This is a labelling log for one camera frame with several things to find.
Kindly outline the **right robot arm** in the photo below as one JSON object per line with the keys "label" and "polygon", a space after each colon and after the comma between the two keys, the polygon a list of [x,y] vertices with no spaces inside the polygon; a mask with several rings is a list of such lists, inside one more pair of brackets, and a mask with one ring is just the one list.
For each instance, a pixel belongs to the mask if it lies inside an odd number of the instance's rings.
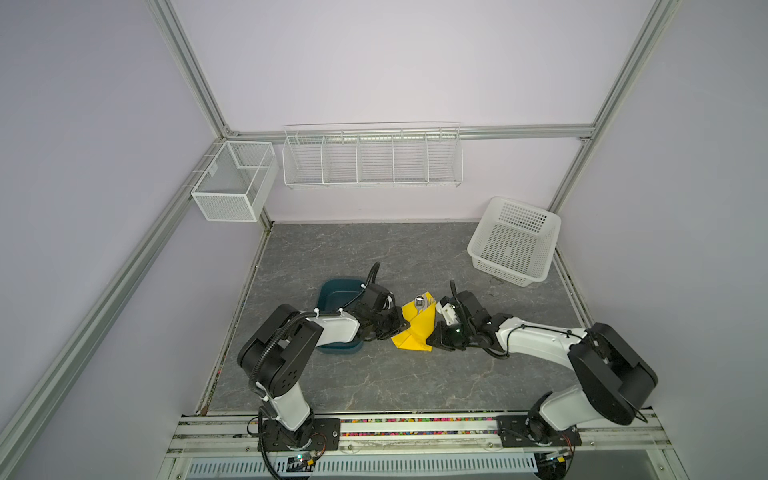
{"label": "right robot arm", "polygon": [[470,291],[436,302],[438,319],[427,344],[446,351],[480,349],[503,360],[527,355],[570,369],[576,383],[543,394],[524,421],[525,435],[539,445],[583,422],[605,419],[620,426],[645,422],[642,408],[658,385],[648,363],[611,326],[556,328],[488,313]]}

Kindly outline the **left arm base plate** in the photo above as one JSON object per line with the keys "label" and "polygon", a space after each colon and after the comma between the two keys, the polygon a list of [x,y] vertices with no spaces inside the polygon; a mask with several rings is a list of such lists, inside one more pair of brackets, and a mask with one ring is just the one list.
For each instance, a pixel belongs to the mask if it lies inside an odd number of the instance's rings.
{"label": "left arm base plate", "polygon": [[310,416],[296,431],[290,431],[279,421],[263,422],[264,447],[267,452],[282,451],[336,451],[341,438],[341,419]]}

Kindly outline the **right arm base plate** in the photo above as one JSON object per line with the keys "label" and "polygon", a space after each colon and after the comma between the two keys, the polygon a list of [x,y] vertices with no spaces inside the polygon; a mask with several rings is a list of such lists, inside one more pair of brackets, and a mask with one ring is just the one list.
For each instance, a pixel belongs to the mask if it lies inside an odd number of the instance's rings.
{"label": "right arm base plate", "polygon": [[575,427],[556,431],[543,420],[529,418],[527,414],[508,414],[496,417],[498,436],[502,446],[512,447],[577,447],[582,445]]}

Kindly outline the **teal plastic tray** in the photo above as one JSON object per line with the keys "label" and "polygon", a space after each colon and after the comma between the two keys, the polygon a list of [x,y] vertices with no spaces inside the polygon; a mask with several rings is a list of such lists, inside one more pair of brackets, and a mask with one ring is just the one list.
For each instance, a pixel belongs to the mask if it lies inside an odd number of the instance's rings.
{"label": "teal plastic tray", "polygon": [[[343,305],[350,303],[363,288],[363,281],[356,278],[336,278],[325,282],[319,291],[316,307],[322,311],[338,310]],[[359,338],[348,343],[331,343],[318,346],[317,351],[329,355],[352,355],[363,347],[363,341]]]}

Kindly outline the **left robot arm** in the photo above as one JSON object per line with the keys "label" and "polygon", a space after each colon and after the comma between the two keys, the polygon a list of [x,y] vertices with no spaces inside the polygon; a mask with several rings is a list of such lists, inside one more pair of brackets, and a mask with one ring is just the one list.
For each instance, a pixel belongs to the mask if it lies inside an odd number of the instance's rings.
{"label": "left robot arm", "polygon": [[394,294],[376,283],[374,263],[365,279],[332,279],[321,287],[316,307],[279,305],[246,341],[237,364],[261,399],[262,414],[297,446],[312,434],[314,413],[299,379],[317,349],[355,353],[365,342],[387,340],[410,323]]}

